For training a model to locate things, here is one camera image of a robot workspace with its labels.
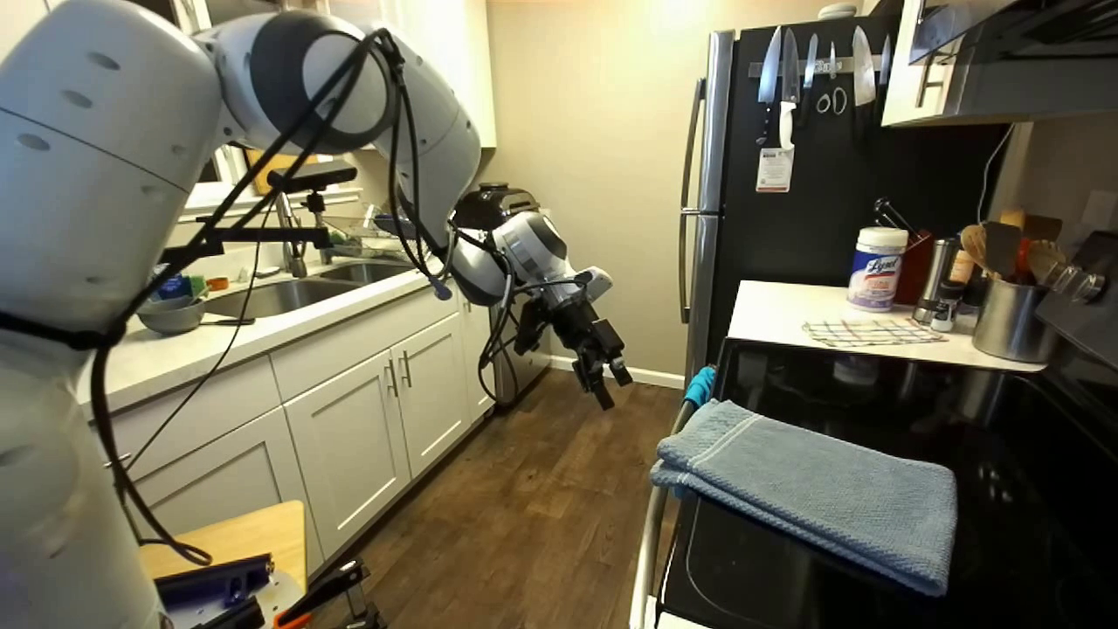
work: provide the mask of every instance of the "refrigerator door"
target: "refrigerator door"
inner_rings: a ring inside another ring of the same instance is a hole
[[[708,316],[714,316],[714,277],[721,243],[721,204],[722,204],[722,161],[731,127],[731,71],[733,71],[733,33],[708,36],[707,79],[694,90],[691,118],[702,118],[702,134],[690,141],[690,153],[698,141],[698,189],[694,204],[680,199],[678,237],[680,237],[680,323],[690,324],[686,378],[707,364]]]

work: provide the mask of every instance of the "jar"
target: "jar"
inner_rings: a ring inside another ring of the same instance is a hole
[[[848,261],[848,300],[874,312],[886,312],[898,293],[904,248],[909,248],[909,230],[862,226]]]

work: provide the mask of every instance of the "stovetop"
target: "stovetop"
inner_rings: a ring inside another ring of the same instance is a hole
[[[1088,420],[1061,378],[826,354],[766,354],[756,371],[749,357],[756,346],[722,357],[722,399],[953,467],[949,590],[913,595],[694,496],[662,595],[672,615],[728,629],[1118,626],[1118,431]]]

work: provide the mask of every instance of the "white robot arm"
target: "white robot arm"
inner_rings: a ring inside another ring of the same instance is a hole
[[[403,41],[320,13],[185,39],[121,0],[67,0],[0,62],[0,626],[161,620],[103,453],[85,446],[75,381],[87,351],[104,371],[103,346],[150,290],[219,142],[386,152],[391,205],[465,296],[497,303],[516,284],[581,354],[582,383],[600,392],[600,364],[630,381],[617,335],[592,307],[600,281],[574,273],[549,226],[506,222],[465,237],[448,224],[478,141]]]

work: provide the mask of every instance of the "drawer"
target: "drawer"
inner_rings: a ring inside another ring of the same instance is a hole
[[[284,399],[292,399],[361,360],[396,346],[398,340],[436,324],[440,317],[454,316],[462,300],[436,300],[430,290],[398,296],[367,312],[361,317],[340,323],[324,333],[280,346],[274,354],[274,371]]]
[[[131,462],[150,434],[175,414],[192,383],[140,401],[112,417],[118,453]],[[219,371],[206,388],[169,423],[169,431],[150,444],[133,476],[146,476],[202,444],[251,423],[255,417],[280,406],[277,378],[269,360],[249,360]]]

